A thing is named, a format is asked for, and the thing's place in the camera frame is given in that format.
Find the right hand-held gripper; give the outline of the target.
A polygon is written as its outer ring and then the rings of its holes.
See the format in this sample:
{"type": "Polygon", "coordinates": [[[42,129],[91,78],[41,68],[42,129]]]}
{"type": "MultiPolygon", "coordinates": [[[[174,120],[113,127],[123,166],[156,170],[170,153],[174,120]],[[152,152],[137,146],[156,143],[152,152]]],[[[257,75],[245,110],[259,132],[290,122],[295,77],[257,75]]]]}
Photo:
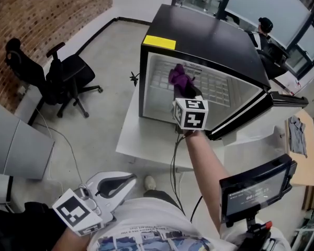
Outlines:
{"type": "Polygon", "coordinates": [[[175,132],[205,130],[208,117],[208,102],[203,99],[202,92],[193,86],[193,98],[175,98],[173,100],[173,119],[175,132]]]}

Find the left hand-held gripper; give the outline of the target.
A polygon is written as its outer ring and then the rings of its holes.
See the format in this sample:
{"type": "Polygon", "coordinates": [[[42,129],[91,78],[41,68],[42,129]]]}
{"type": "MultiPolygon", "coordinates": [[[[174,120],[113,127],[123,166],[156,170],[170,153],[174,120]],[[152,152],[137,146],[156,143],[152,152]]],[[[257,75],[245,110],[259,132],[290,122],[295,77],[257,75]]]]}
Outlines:
{"type": "Polygon", "coordinates": [[[77,189],[68,189],[52,208],[76,235],[91,234],[115,221],[112,212],[123,203],[136,183],[137,176],[132,173],[99,172],[77,189]]]}

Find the purple cleaning cloth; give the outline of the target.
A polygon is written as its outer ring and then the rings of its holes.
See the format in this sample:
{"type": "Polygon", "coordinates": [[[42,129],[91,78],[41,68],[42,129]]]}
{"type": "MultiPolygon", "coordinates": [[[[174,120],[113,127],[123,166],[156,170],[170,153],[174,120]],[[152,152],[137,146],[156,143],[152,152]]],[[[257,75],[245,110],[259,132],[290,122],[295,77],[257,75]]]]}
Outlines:
{"type": "Polygon", "coordinates": [[[176,64],[175,68],[169,72],[169,83],[174,88],[175,97],[195,98],[193,79],[185,73],[181,64],[176,64]]]}

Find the black mini fridge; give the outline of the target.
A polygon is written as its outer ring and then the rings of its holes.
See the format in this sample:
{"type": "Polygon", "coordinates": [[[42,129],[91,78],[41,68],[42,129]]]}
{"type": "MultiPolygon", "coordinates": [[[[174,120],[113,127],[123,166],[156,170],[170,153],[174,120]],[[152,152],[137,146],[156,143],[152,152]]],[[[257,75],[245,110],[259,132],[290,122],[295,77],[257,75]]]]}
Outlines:
{"type": "Polygon", "coordinates": [[[155,56],[167,56],[208,67],[228,77],[230,107],[208,102],[205,132],[224,145],[256,141],[308,105],[305,97],[271,88],[250,37],[212,17],[161,5],[140,49],[139,111],[142,118],[176,124],[174,89],[150,86],[155,56]]]}

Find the person's left forearm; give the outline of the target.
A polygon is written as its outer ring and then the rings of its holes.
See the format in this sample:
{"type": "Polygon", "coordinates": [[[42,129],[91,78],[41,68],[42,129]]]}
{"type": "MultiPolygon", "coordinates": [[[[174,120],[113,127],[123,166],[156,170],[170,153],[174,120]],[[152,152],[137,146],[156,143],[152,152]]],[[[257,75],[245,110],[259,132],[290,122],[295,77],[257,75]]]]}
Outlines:
{"type": "Polygon", "coordinates": [[[78,236],[69,228],[65,229],[51,251],[87,251],[91,235],[78,236]]]}

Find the person's right forearm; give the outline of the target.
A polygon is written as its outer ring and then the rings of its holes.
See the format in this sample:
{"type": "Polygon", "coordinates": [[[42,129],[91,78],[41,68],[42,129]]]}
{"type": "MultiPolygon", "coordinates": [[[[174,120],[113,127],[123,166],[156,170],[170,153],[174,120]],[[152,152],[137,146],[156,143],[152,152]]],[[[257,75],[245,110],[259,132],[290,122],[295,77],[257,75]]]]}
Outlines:
{"type": "Polygon", "coordinates": [[[219,181],[229,177],[229,173],[201,131],[187,131],[185,141],[199,190],[210,218],[219,230],[221,226],[219,181]]]}

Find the person's left shoe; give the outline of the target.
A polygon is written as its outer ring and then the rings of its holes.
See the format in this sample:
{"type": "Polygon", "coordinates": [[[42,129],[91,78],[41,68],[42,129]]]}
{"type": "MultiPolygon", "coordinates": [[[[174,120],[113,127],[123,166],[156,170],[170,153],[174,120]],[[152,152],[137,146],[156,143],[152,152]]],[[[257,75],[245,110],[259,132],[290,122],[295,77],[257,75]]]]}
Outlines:
{"type": "Polygon", "coordinates": [[[146,191],[156,190],[156,182],[152,176],[150,176],[150,175],[145,176],[144,188],[146,191]]]}

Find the person's white printed shirt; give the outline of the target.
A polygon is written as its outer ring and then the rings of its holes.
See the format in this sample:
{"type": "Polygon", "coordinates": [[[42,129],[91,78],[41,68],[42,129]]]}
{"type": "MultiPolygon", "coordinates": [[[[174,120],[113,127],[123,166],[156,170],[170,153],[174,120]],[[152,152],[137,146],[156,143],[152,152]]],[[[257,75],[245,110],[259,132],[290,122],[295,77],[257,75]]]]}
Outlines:
{"type": "Polygon", "coordinates": [[[245,221],[222,225],[220,236],[202,235],[176,206],[156,198],[125,201],[116,221],[97,231],[87,251],[236,251],[245,237],[245,221]]]}

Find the white table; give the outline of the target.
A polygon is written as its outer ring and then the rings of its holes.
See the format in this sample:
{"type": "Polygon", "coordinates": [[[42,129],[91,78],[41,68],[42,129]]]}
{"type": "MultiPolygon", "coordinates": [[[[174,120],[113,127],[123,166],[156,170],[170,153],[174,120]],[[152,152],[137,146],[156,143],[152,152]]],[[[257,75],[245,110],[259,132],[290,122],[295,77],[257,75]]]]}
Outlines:
{"type": "MultiPolygon", "coordinates": [[[[181,142],[174,151],[177,134],[173,124],[140,118],[139,88],[136,87],[125,117],[116,151],[157,164],[170,165],[176,155],[176,167],[192,170],[186,144],[181,142]]],[[[210,147],[232,174],[255,168],[285,153],[285,133],[275,127],[271,135],[256,141],[224,146],[221,140],[211,141],[210,147]]]]}

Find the black-framed window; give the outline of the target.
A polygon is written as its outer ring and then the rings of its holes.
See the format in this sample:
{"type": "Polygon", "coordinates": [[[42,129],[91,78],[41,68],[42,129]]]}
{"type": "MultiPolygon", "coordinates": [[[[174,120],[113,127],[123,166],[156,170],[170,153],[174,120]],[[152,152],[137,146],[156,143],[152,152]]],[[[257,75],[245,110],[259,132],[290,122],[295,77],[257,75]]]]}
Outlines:
{"type": "Polygon", "coordinates": [[[290,73],[300,80],[314,68],[314,0],[172,0],[172,5],[248,31],[266,17],[273,23],[268,36],[288,53],[290,73]]]}

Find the black chest-mounted monitor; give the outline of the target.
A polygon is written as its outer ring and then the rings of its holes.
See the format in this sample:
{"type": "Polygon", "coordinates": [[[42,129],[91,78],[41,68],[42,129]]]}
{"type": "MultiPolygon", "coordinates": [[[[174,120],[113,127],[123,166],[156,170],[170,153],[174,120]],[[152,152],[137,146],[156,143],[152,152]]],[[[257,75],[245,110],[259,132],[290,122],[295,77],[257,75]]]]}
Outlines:
{"type": "Polygon", "coordinates": [[[228,226],[253,218],[292,189],[297,163],[283,154],[256,168],[219,180],[220,222],[228,226]]]}

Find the white low cabinet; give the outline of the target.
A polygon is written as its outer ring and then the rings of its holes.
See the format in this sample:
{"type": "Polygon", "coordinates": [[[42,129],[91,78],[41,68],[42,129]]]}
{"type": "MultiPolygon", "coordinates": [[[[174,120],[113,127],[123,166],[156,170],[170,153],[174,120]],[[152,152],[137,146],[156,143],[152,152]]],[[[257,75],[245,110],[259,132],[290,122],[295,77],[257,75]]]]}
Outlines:
{"type": "Polygon", "coordinates": [[[10,203],[13,180],[13,176],[0,174],[0,204],[10,203]]]}

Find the light wooden table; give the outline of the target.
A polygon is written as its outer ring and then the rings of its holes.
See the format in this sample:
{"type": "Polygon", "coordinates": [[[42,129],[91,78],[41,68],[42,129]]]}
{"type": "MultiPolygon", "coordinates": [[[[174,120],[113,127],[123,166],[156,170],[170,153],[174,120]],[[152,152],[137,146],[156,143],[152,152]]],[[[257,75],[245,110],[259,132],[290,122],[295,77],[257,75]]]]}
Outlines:
{"type": "Polygon", "coordinates": [[[295,114],[306,125],[305,140],[307,157],[290,151],[288,120],[285,121],[286,153],[297,162],[296,171],[290,181],[292,186],[314,186],[314,122],[313,118],[301,110],[295,114]]]}

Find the white metal rack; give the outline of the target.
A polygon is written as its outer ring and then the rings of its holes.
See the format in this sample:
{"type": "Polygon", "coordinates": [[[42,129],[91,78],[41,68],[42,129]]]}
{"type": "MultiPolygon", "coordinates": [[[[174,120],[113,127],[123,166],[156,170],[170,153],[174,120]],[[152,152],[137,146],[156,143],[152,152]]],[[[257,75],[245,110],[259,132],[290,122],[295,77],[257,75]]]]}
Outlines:
{"type": "Polygon", "coordinates": [[[314,251],[314,228],[300,228],[295,233],[292,251],[314,251]]]}

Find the black monitor mount, red button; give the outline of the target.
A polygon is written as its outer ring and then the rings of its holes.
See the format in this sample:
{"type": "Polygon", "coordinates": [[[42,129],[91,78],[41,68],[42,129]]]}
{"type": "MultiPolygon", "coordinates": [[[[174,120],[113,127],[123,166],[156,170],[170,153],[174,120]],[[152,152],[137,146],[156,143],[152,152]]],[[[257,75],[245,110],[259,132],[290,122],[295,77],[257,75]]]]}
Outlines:
{"type": "Polygon", "coordinates": [[[242,243],[243,251],[264,251],[267,240],[271,236],[272,221],[260,224],[256,222],[255,212],[252,216],[246,218],[247,232],[242,243]]]}

